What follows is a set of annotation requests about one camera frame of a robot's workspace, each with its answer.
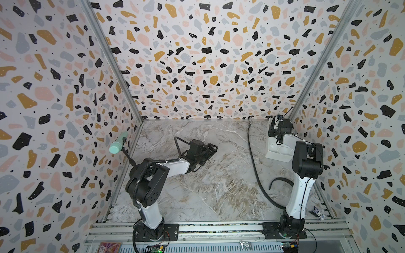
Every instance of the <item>gray marble surface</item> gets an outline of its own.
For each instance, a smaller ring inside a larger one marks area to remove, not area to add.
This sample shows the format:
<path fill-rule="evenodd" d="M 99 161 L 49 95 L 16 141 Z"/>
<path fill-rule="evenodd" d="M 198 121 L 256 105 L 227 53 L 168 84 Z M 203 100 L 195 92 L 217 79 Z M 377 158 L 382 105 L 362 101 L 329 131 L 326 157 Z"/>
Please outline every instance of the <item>gray marble surface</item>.
<path fill-rule="evenodd" d="M 281 209 L 276 208 L 260 191 L 254 175 L 247 144 L 247 121 L 146 121 L 134 153 L 136 163 L 150 157 L 172 159 L 178 156 L 174 137 L 191 141 L 199 139 L 218 146 L 218 152 L 196 173 L 178 175 L 166 180 L 158 203 L 166 221 L 240 221 L 278 220 Z M 287 205 L 292 187 L 275 177 L 293 180 L 289 164 L 264 157 L 266 144 L 265 121 L 254 121 L 250 142 L 256 168 L 267 193 L 283 206 Z M 186 144 L 180 144 L 185 151 Z M 136 222 L 139 214 L 125 185 L 110 210 L 108 222 Z M 317 219 L 308 212 L 320 200 L 312 189 L 307 204 L 306 219 Z"/>

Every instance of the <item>metal grate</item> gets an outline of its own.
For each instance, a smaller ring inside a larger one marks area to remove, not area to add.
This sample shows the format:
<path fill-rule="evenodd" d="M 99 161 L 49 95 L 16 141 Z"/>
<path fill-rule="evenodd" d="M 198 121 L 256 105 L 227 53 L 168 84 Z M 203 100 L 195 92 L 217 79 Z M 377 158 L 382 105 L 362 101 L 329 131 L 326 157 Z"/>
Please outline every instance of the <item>metal grate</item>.
<path fill-rule="evenodd" d="M 150 248 L 139 247 L 139 252 L 146 253 Z M 134 253 L 132 245 L 122 245 L 119 253 Z M 166 253 L 183 252 L 221 252 L 221 253 L 270 253 L 283 252 L 281 242 L 252 242 L 251 250 L 244 250 L 237 242 L 233 243 L 195 243 L 169 245 Z"/>

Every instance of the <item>patterned wall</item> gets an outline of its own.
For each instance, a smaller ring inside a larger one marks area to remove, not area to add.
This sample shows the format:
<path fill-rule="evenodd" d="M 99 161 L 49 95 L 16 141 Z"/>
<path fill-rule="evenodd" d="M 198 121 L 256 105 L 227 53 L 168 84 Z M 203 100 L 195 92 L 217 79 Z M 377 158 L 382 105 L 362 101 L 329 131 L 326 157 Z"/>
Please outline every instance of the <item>patterned wall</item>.
<path fill-rule="evenodd" d="M 294 105 L 344 0 L 93 0 L 143 118 L 265 118 Z"/>
<path fill-rule="evenodd" d="M 403 0 L 367 1 L 334 48 L 296 122 L 325 146 L 321 187 L 362 252 L 404 252 Z"/>
<path fill-rule="evenodd" d="M 74 0 L 0 3 L 0 252 L 76 252 L 105 214 L 134 120 Z"/>

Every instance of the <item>aluminum frame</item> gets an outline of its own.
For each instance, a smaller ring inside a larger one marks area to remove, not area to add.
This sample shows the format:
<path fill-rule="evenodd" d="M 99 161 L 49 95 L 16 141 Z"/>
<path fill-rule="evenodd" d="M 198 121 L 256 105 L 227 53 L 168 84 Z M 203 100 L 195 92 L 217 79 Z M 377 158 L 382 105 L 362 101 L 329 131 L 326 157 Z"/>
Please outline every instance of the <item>aluminum frame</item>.
<path fill-rule="evenodd" d="M 262 234 L 263 222 L 278 221 L 206 221 L 206 222 L 166 222 L 179 224 L 178 241 L 170 244 L 228 243 L 240 240 L 250 242 L 289 242 L 293 239 L 266 240 Z M 338 240 L 346 253 L 359 253 L 354 238 L 344 219 L 307 221 L 305 228 L 310 230 L 317 241 Z M 84 242 L 88 252 L 100 242 L 122 242 L 132 244 L 133 223 L 96 223 Z M 310 233 L 306 239 L 313 241 Z M 137 245 L 150 244 L 137 242 Z"/>
<path fill-rule="evenodd" d="M 326 45 L 325 49 L 321 53 L 318 62 L 315 65 L 315 68 L 312 74 L 309 76 L 307 83 L 305 84 L 304 88 L 302 89 L 297 101 L 295 102 L 294 107 L 292 108 L 289 116 L 291 121 L 297 116 L 298 112 L 301 110 L 301 106 L 308 97 L 309 91 L 317 81 L 318 75 L 325 66 L 326 61 L 328 60 L 329 56 L 334 52 L 333 49 L 335 48 L 336 44 L 340 41 L 346 26 L 350 23 L 351 18 L 353 17 L 354 13 L 356 12 L 357 8 L 359 7 L 360 3 L 363 0 L 350 0 L 349 4 L 343 11 L 343 14 L 340 18 L 340 21 L 337 23 L 335 30 L 333 31 L 332 36 L 330 37 L 329 43 Z"/>
<path fill-rule="evenodd" d="M 93 11 L 93 8 L 90 4 L 89 0 L 79 0 L 79 4 L 87 18 L 87 20 L 89 21 L 90 27 L 93 30 L 94 35 L 96 36 L 97 41 L 100 43 L 100 47 L 101 50 L 104 52 L 108 64 L 110 64 L 110 67 L 115 75 L 115 77 L 118 80 L 118 83 L 121 87 L 122 92 L 124 93 L 125 98 L 127 99 L 132 113 L 135 116 L 136 121 L 138 122 L 138 124 L 141 124 L 143 119 L 139 113 L 138 107 L 136 106 L 136 103 L 134 101 L 134 99 L 132 98 L 131 92 L 129 91 L 124 76 L 121 73 L 121 70 L 118 66 L 118 63 L 116 62 L 113 53 L 111 52 L 111 48 L 109 47 L 107 40 L 106 40 L 106 36 L 104 35 L 101 26 L 99 24 L 99 22 L 97 21 L 96 18 L 96 14 Z"/>

